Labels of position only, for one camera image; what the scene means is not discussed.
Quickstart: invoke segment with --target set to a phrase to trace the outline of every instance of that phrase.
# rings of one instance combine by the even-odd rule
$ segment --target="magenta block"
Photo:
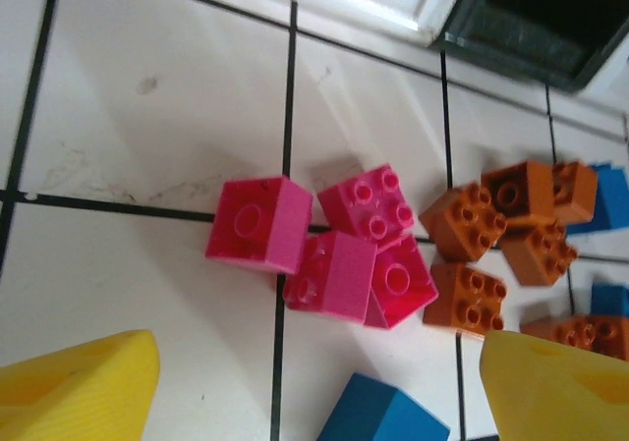
[[[299,272],[287,279],[289,308],[363,323],[372,287],[377,246],[341,232],[306,241]]]
[[[400,180],[386,164],[318,194],[333,229],[385,249],[413,227],[414,213],[400,192]]]
[[[392,328],[438,296],[415,238],[407,236],[375,258],[365,325]]]
[[[286,177],[223,186],[206,257],[294,274],[313,212],[313,195]]]

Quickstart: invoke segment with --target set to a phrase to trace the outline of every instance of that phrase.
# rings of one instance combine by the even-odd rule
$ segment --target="floor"
[[[526,158],[629,167],[623,115],[269,0],[0,0],[0,365],[151,329],[145,440],[313,440],[354,371],[451,427],[494,435],[481,343],[285,311],[282,280],[203,258],[221,185],[285,173],[316,192],[390,162],[416,211]],[[318,206],[311,231],[324,230]],[[414,233],[428,262],[435,249]],[[579,238],[507,329],[588,311],[629,280],[629,234]]]

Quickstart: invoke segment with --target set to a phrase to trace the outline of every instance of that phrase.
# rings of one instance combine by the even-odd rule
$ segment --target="building block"
[[[158,377],[146,330],[0,367],[0,439],[140,441]]]
[[[481,379],[500,439],[621,441],[629,364],[510,331],[486,335]]]
[[[594,352],[629,360],[629,318],[590,315],[588,319],[595,326],[596,337],[592,345]]]
[[[424,323],[453,328],[482,337],[501,330],[502,301],[507,296],[497,277],[466,267],[464,263],[435,264],[430,269],[439,298],[424,310]]]
[[[407,236],[375,258],[365,324],[392,328],[438,295],[415,238]]]
[[[547,317],[530,323],[521,323],[520,331],[563,345],[591,351],[595,340],[595,326],[585,315],[570,318]]]
[[[610,164],[591,166],[599,176],[597,203],[589,223],[568,227],[568,235],[618,230],[629,227],[629,187],[621,168]]]
[[[377,245],[341,232],[309,238],[284,301],[295,310],[365,322]]]
[[[560,223],[589,222],[594,217],[599,177],[594,169],[575,161],[552,167],[554,213]]]
[[[380,249],[397,243],[414,224],[413,211],[400,191],[400,180],[388,164],[317,196],[333,229],[377,243]]]
[[[318,441],[446,441],[450,429],[395,387],[355,373]]]
[[[477,183],[447,191],[420,221],[439,254],[452,261],[478,261],[507,227],[504,215],[491,205],[489,191]]]
[[[590,313],[593,315],[628,316],[629,289],[623,285],[593,284]]]
[[[286,177],[223,186],[205,256],[251,269],[297,272],[313,195]]]
[[[577,250],[566,244],[565,236],[563,225],[539,225],[507,233],[499,246],[521,286],[551,287],[578,256]]]
[[[482,176],[495,209],[507,217],[509,228],[552,223],[554,199],[552,169],[526,161]]]

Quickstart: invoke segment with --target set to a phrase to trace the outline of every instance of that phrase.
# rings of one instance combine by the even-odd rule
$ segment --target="blue block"
[[[629,316],[629,289],[622,285],[592,285],[592,315]]]
[[[567,227],[568,235],[618,230],[629,227],[629,187],[621,168],[609,163],[591,165],[599,176],[594,218],[588,223]]]
[[[446,441],[450,429],[401,390],[354,374],[318,441]]]

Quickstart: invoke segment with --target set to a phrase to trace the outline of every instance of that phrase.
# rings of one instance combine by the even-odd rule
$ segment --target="toy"
[[[375,258],[365,324],[391,328],[437,296],[417,243],[408,236]]]
[[[1,367],[0,439],[140,441],[158,376],[146,330]]]
[[[508,233],[499,245],[521,286],[551,287],[578,256],[565,236],[565,227],[553,223]]]
[[[599,176],[594,217],[589,223],[570,225],[568,235],[629,227],[629,188],[624,171],[612,168],[610,164],[591,167]]]
[[[554,200],[552,170],[541,163],[526,161],[482,176],[491,192],[493,206],[507,217],[509,228],[552,223]]]
[[[502,236],[507,222],[486,188],[472,183],[447,191],[420,215],[439,253],[448,260],[478,261]]]
[[[595,353],[629,360],[629,318],[590,315],[588,320],[595,326]]]
[[[584,164],[557,163],[552,167],[554,213],[560,223],[589,222],[594,217],[599,177]]]
[[[450,429],[404,392],[354,374],[318,441],[446,441]]]
[[[386,249],[413,227],[414,215],[400,192],[400,180],[386,164],[318,195],[333,229]]]
[[[587,316],[570,318],[547,317],[530,323],[521,323],[520,331],[525,335],[544,338],[563,345],[591,351],[595,339],[595,327]]]
[[[629,364],[510,331],[487,333],[481,379],[500,439],[621,441]]]
[[[430,269],[439,298],[424,310],[424,323],[484,336],[501,330],[504,283],[493,276],[466,267],[464,263],[435,264]]]
[[[313,196],[286,177],[223,186],[206,257],[294,274],[312,217]]]
[[[372,288],[374,243],[341,232],[309,238],[304,259],[284,287],[289,308],[363,323]]]
[[[592,285],[593,315],[629,316],[629,289],[622,285]]]

